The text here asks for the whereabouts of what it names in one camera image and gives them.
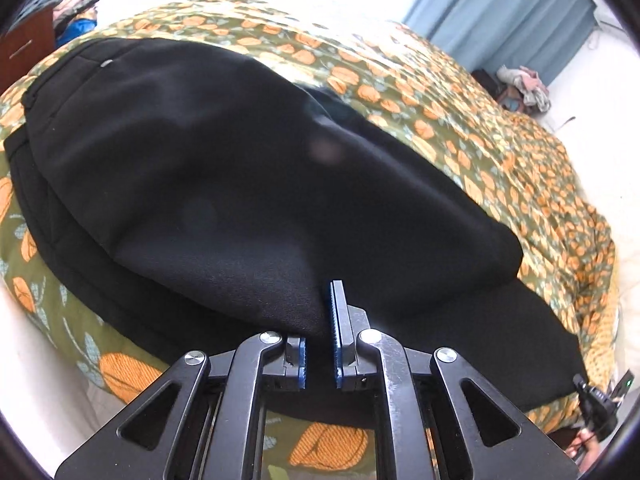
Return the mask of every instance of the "wooden dresser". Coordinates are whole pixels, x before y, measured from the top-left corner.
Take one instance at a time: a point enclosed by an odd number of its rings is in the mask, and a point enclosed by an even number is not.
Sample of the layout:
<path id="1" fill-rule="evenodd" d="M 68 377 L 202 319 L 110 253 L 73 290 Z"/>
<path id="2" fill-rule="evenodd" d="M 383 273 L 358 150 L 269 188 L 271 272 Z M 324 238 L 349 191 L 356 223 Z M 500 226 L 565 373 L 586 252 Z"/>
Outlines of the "wooden dresser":
<path id="1" fill-rule="evenodd" d="M 53 7 L 35 12 L 0 37 L 0 94 L 51 54 L 55 46 Z"/>

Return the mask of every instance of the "blue curtain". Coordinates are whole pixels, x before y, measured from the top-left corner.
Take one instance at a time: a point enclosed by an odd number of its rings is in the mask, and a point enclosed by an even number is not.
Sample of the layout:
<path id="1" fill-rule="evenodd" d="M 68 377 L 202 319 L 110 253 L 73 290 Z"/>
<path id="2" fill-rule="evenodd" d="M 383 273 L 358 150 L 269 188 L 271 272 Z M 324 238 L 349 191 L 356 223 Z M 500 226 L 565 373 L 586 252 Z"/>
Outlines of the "blue curtain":
<path id="1" fill-rule="evenodd" d="M 545 84 L 595 26 L 592 0 L 416 0 L 404 22 L 470 72 L 527 66 Z"/>

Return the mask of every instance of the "metal screw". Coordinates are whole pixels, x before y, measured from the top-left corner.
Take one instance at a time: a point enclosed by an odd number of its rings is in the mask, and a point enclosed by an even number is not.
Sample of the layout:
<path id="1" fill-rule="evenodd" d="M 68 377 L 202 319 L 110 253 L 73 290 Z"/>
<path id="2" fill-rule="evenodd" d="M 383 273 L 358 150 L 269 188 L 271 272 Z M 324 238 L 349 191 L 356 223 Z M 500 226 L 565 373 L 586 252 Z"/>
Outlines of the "metal screw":
<path id="1" fill-rule="evenodd" d="M 187 363 L 189 366 L 195 366 L 203 362 L 204 357 L 205 355 L 199 350 L 191 350 L 190 352 L 187 352 L 185 354 L 184 362 Z"/>
<path id="2" fill-rule="evenodd" d="M 436 352 L 436 357 L 443 363 L 452 363 L 458 358 L 458 354 L 451 348 L 441 348 Z"/>
<path id="3" fill-rule="evenodd" d="M 280 334 L 278 334 L 277 332 L 262 332 L 260 334 L 260 341 L 267 345 L 278 343 L 281 339 L 282 338 L 280 337 Z"/>
<path id="4" fill-rule="evenodd" d="M 369 344 L 377 343 L 382 339 L 382 332 L 375 328 L 367 328 L 360 332 L 360 339 Z"/>

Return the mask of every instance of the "human hand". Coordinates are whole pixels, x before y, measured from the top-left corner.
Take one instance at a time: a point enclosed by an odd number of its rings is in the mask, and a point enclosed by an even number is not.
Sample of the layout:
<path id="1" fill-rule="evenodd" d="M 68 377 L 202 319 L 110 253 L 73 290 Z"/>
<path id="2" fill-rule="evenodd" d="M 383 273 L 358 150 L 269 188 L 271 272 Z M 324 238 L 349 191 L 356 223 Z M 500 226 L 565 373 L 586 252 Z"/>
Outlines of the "human hand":
<path id="1" fill-rule="evenodd" d="M 600 455 L 600 443 L 598 442 L 596 436 L 593 434 L 593 431 L 584 428 L 583 430 L 580 430 L 578 432 L 578 434 L 572 440 L 571 444 L 569 444 L 569 447 L 564 450 L 564 452 L 567 453 L 569 457 L 574 458 L 578 454 L 580 446 L 584 446 L 587 451 L 587 453 L 585 453 L 584 457 L 582 458 L 580 465 L 578 466 L 580 472 L 584 473 L 598 459 Z"/>

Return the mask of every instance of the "olive green fabric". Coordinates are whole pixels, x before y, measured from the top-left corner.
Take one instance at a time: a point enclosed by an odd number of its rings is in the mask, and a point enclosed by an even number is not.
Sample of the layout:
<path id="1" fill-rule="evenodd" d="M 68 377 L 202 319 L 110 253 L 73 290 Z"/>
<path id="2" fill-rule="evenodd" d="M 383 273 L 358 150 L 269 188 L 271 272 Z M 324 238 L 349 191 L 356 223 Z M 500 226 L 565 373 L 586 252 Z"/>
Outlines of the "olive green fabric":
<path id="1" fill-rule="evenodd" d="M 23 123 L 21 95 L 46 67 L 82 42 L 108 36 L 210 43 L 255 57 L 293 82 L 333 88 L 516 233 L 524 250 L 519 278 L 578 336 L 591 382 L 607 386 L 616 303 L 609 226 L 578 195 L 562 144 L 531 118 L 502 110 L 439 49 L 397 23 L 348 18 L 315 0 L 167 4 L 73 40 L 38 63 L 0 98 L 0 139 Z M 0 271 L 9 290 L 66 359 L 97 386 L 131 401 L 166 364 L 104 323 L 52 275 L 20 214 L 4 156 L 0 176 Z M 529 413 L 545 431 L 576 416 L 575 396 Z M 275 477 L 373 471 L 369 433 L 276 414 L 270 420 L 265 471 Z M 333 454 L 321 456 L 318 450 L 327 449 Z"/>

